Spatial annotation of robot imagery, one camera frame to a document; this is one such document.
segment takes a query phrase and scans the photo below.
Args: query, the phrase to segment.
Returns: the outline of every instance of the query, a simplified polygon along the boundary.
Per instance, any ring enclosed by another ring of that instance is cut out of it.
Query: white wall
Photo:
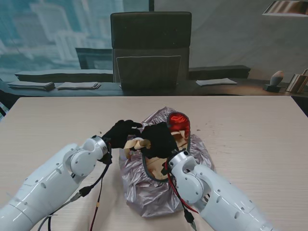
[[[264,16],[272,0],[155,0],[155,11],[192,13],[190,67],[242,64],[249,78],[283,82],[308,67],[308,17]]]

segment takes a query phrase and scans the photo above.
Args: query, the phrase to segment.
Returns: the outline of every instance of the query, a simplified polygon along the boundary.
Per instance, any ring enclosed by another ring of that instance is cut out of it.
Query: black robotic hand
[[[148,158],[158,157],[164,159],[169,157],[173,150],[179,150],[166,122],[146,126],[141,138],[151,142],[150,149],[141,148],[142,154]]]
[[[142,124],[132,120],[119,120],[102,138],[109,140],[111,148],[124,148],[128,135],[140,137],[140,131],[137,128],[142,128]]]

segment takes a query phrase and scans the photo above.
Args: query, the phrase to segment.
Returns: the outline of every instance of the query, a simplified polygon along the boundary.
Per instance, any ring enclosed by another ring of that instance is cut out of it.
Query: stack of papers
[[[101,86],[98,82],[84,82],[84,83],[70,83],[65,82],[64,84],[61,84],[57,87],[58,90],[63,89],[97,89]]]
[[[196,83],[200,86],[206,85],[218,85],[218,84],[237,84],[228,78],[221,78],[221,79],[210,79],[210,80],[197,80]]]
[[[54,83],[36,83],[36,82],[25,82],[25,81],[16,81],[8,83],[10,88],[22,88],[22,89],[38,89],[38,90],[52,90],[54,89]]]

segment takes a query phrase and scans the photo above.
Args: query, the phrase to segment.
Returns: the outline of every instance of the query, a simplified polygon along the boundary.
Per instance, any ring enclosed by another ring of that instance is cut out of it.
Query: table surface
[[[164,106],[190,118],[192,133],[204,141],[217,172],[242,189],[276,228],[307,230],[308,119],[288,96],[21,98],[0,122],[0,204],[65,145],[81,145],[120,119],[142,121]],[[181,212],[141,218],[128,207],[118,150],[113,157],[95,231],[192,231]],[[103,168],[97,164],[81,186],[95,182]],[[98,192],[95,187],[59,211],[52,230],[88,231]],[[211,230],[198,215],[195,220],[199,231]]]
[[[301,93],[285,92],[288,83],[281,83],[281,91],[279,93],[263,90],[264,84],[268,84],[267,80],[258,79],[242,79],[231,78],[237,82],[237,85],[211,85],[199,86],[195,80],[187,80],[180,82],[174,90],[146,90],[146,91],[127,91],[120,88],[119,83],[101,83],[100,88],[95,90],[25,90],[11,89],[9,86],[0,81],[0,89],[6,93],[20,96],[200,96],[200,95],[296,95],[308,97],[308,91]]]

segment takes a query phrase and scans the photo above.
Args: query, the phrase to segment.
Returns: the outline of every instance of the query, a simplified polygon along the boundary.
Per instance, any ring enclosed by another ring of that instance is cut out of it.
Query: red object
[[[167,173],[167,175],[168,175],[169,184],[171,185],[171,187],[172,187],[174,193],[175,193],[177,196],[179,196],[178,192],[175,190],[175,188],[174,188],[174,186],[173,186],[173,184],[172,184],[172,182],[171,182],[172,179],[171,179],[171,177],[170,177],[170,174]],[[196,210],[194,210],[194,209],[191,208],[188,204],[186,204],[186,202],[185,202],[181,197],[180,197],[180,200],[182,201],[182,203],[183,203],[189,210],[191,210],[192,212],[198,213]]]
[[[168,127],[170,132],[185,131],[185,138],[190,134],[190,122],[186,115],[180,112],[172,112],[169,115]]]

